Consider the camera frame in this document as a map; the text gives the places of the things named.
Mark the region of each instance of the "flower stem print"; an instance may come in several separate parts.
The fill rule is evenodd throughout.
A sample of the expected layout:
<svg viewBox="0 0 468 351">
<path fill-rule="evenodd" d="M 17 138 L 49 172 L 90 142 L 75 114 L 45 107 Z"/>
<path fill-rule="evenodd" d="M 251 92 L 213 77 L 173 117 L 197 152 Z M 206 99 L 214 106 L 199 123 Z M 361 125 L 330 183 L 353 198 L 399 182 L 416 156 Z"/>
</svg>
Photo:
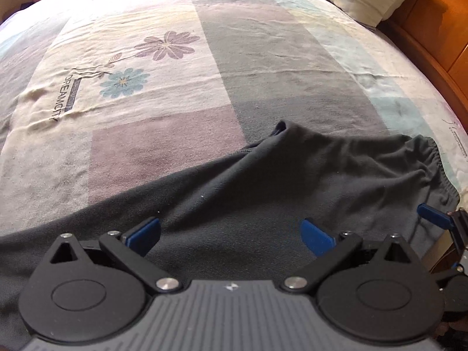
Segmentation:
<svg viewBox="0 0 468 351">
<path fill-rule="evenodd" d="M 100 94 L 103 97 L 110 96 L 115 99 L 120 96 L 133 95 L 135 91 L 143 89 L 143 84 L 147 82 L 146 78 L 149 74 L 142 74 L 143 69 L 133 70 L 132 68 L 126 69 L 124 72 L 117 71 L 109 75 L 107 82 L 101 83 L 101 87 L 105 87 L 101 90 Z"/>
<path fill-rule="evenodd" d="M 92 78 L 97 76 L 99 79 L 102 79 L 106 74 L 111 75 L 111 73 L 97 70 L 99 67 L 110 69 L 113 68 L 114 64 L 117 62 L 121 62 L 133 57 L 142 58 L 151 55 L 155 61 L 163 59 L 166 55 L 172 59 L 182 59 L 184 54 L 193 54 L 195 52 L 193 48 L 184 45 L 198 41 L 199 39 L 200 37 L 191 35 L 190 32 L 181 32 L 177 34 L 175 31 L 168 31 L 164 35 L 163 39 L 157 37 L 146 37 L 143 40 L 144 43 L 135 46 L 136 50 L 142 51 L 139 51 L 134 55 L 122 58 L 122 53 L 117 53 L 109 58 L 107 63 L 102 63 L 91 67 L 72 67 L 65 70 L 73 70 L 78 74 L 92 74 L 90 76 L 85 76 L 84 78 Z"/>
<path fill-rule="evenodd" d="M 98 64 L 97 66 L 94 66 L 94 67 L 83 67 L 82 69 L 77 68 L 77 67 L 72 67 L 71 69 L 64 69 L 64 70 L 76 70 L 76 71 L 94 70 L 101 66 L 104 66 L 106 68 L 111 68 L 111 67 L 114 67 L 115 62 L 123 61 L 125 59 L 130 59 L 134 57 L 133 55 L 130 55 L 125 58 L 121 58 L 121 56 L 122 56 L 122 53 L 117 53 L 111 59 L 109 59 L 107 63 Z"/>
<path fill-rule="evenodd" d="M 136 53 L 135 56 L 138 58 L 144 56 L 153 55 L 153 60 L 159 61 L 166 56 L 170 56 L 172 59 L 182 59 L 184 54 L 193 54 L 194 49 L 186 45 L 198 41 L 200 37 L 196 35 L 190 35 L 190 32 L 181 32 L 177 34 L 174 31 L 166 32 L 164 39 L 157 37 L 146 37 L 139 45 L 135 46 L 136 50 L 142 50 Z"/>
</svg>

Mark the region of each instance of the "bedsheet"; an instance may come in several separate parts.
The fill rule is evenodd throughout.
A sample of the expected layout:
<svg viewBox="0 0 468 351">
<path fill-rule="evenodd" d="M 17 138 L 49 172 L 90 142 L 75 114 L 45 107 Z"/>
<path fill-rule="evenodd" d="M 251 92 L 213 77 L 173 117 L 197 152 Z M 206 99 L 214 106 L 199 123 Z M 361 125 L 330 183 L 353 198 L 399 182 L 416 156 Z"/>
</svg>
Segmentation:
<svg viewBox="0 0 468 351">
<path fill-rule="evenodd" d="M 468 137 L 325 0 L 42 0 L 0 27 L 0 234 L 235 152 L 281 119 L 422 134 L 467 202 Z"/>
</svg>

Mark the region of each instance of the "wooden headboard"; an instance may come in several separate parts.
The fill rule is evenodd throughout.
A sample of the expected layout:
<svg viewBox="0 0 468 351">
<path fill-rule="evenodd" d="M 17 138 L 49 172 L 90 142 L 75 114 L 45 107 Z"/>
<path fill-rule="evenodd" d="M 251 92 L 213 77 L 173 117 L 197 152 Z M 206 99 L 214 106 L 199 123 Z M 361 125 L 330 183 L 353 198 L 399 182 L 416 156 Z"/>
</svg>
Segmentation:
<svg viewBox="0 0 468 351">
<path fill-rule="evenodd" d="M 378 28 L 438 89 L 468 132 L 468 0 L 406 0 Z"/>
</svg>

